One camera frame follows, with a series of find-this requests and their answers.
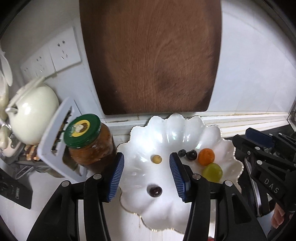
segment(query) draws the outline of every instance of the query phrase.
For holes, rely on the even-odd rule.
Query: white wall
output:
[[[218,73],[209,109],[203,115],[288,112],[296,96],[296,52],[288,38],[250,0],[222,0],[222,11]],[[106,118],[86,58],[79,0],[32,0],[13,20],[1,39],[14,75],[11,95],[24,84],[20,62],[69,26],[74,26],[82,62],[49,78],[47,84],[60,100],[72,96],[82,113]]]

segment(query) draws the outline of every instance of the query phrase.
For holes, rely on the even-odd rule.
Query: metal pin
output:
[[[67,186],[69,186],[69,182],[68,181],[64,181],[64,182],[62,182],[62,187],[67,187]]]
[[[225,181],[225,185],[231,187],[233,185],[232,181]]]
[[[199,174],[195,173],[192,175],[192,178],[195,180],[199,180],[199,179],[201,179],[201,176]]]
[[[95,180],[99,180],[99,179],[102,178],[102,175],[101,175],[101,174],[95,174],[95,175],[93,176],[93,178],[94,178]]]

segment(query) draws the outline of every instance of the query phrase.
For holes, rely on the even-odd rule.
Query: small orange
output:
[[[207,165],[211,164],[215,160],[215,153],[210,148],[202,149],[197,158],[198,162],[206,167]]]

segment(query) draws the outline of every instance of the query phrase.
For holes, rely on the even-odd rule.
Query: brown wooden board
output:
[[[221,44],[219,0],[80,0],[106,115],[206,111]]]

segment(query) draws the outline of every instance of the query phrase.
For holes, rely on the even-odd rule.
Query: white bowl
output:
[[[243,164],[234,157],[234,146],[230,140],[221,136],[218,126],[206,126],[199,116],[185,119],[180,114],[172,114],[168,119],[153,116],[145,127],[135,126],[131,130],[130,140],[120,144],[118,152],[125,157],[125,166],[120,181],[122,195],[120,203],[125,210],[142,218],[146,227],[154,231],[174,229],[184,233],[189,217],[191,203],[183,203],[179,198],[169,166],[169,155],[180,149],[197,153],[211,148],[215,153],[215,163],[223,170],[221,183],[231,180],[241,191],[238,178]],[[151,161],[154,155],[160,155],[162,162]],[[203,166],[195,161],[181,158],[194,173],[202,174]],[[158,185],[161,196],[151,197],[147,188]]]

